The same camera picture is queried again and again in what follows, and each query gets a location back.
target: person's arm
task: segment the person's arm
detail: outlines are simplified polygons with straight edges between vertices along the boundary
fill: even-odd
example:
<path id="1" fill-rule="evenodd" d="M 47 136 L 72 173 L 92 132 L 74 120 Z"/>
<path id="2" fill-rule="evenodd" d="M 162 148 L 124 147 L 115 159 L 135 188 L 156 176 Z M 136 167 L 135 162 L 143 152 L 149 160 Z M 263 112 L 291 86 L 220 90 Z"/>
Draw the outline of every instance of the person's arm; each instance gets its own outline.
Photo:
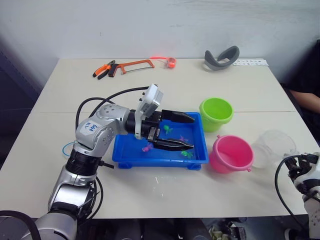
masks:
<path id="1" fill-rule="evenodd" d="M 290 90 L 298 104 L 312 112 L 320 114 L 320 97 L 308 92 Z"/>

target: white ruler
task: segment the white ruler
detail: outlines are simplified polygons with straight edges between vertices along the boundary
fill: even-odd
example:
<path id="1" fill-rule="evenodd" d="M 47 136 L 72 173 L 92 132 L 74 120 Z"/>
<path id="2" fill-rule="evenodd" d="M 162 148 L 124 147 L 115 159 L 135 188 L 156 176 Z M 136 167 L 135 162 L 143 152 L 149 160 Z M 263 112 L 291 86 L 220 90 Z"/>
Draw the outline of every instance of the white ruler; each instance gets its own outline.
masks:
<path id="1" fill-rule="evenodd" d="M 233 65 L 237 66 L 269 66 L 262 58 L 238 58 Z"/>

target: white label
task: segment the white label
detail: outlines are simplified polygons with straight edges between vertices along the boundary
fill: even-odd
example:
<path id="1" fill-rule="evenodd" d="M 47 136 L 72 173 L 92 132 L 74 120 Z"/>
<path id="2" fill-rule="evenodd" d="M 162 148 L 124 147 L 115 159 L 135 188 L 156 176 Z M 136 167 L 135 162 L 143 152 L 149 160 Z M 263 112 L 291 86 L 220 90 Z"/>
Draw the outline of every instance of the white label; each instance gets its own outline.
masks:
<path id="1" fill-rule="evenodd" d="M 262 58 L 238 58 L 233 65 L 238 66 L 269 66 Z"/>
<path id="2" fill-rule="evenodd" d="M 87 121 L 80 129 L 80 133 L 83 135 L 87 136 L 90 134 L 94 134 L 96 130 L 100 127 L 101 125 L 94 122 L 94 121 Z"/>

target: green bucket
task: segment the green bucket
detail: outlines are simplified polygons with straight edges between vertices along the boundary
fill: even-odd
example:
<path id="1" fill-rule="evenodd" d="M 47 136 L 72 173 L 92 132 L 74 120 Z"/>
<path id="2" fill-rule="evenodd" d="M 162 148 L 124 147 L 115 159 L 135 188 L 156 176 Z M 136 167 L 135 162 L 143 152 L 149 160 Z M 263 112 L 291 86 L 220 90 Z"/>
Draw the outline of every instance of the green bucket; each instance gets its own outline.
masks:
<path id="1" fill-rule="evenodd" d="M 234 115 L 234 110 L 226 100 L 213 97 L 201 103 L 200 114 L 203 130 L 205 132 L 214 132 L 223 124 L 230 122 Z"/>

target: blue plastic tray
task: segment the blue plastic tray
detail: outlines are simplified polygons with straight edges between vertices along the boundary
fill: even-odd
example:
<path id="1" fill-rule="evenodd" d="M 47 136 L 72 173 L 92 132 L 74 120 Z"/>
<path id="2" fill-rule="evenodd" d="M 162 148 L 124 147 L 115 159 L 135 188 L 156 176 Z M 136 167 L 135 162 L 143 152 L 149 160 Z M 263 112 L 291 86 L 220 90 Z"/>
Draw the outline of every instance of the blue plastic tray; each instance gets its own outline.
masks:
<path id="1" fill-rule="evenodd" d="M 209 161 L 206 140 L 198 112 L 187 112 L 195 119 L 194 123 L 178 123 L 163 120 L 160 123 L 160 135 L 162 139 L 180 139 L 181 136 L 187 142 L 194 145 L 187 150 L 189 156 L 182 155 L 181 151 L 166 151 L 152 148 L 143 152 L 142 148 L 148 145 L 146 139 L 138 140 L 133 134 L 117 135 L 115 138 L 112 160 L 118 162 L 120 169 L 131 167 L 184 167 L 190 170 L 201 169 L 201 164 Z M 164 125 L 172 128 L 166 134 Z"/>

